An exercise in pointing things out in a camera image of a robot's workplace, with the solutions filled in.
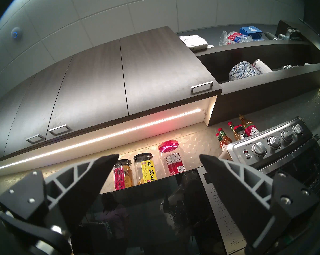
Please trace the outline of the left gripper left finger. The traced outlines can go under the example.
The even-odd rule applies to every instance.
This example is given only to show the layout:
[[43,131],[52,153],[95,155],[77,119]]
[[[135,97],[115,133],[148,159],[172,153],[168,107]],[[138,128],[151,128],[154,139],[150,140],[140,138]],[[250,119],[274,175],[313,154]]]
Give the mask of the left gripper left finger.
[[119,154],[64,167],[44,178],[32,171],[0,195],[0,219],[5,224],[23,222],[60,228],[70,237],[99,195]]

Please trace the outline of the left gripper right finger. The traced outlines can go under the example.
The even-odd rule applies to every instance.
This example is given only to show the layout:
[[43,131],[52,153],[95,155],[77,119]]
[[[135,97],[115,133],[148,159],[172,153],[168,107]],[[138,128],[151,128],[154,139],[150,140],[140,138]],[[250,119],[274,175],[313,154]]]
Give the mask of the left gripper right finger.
[[245,253],[282,252],[311,227],[319,196],[287,172],[271,178],[210,155],[200,161],[247,243]]

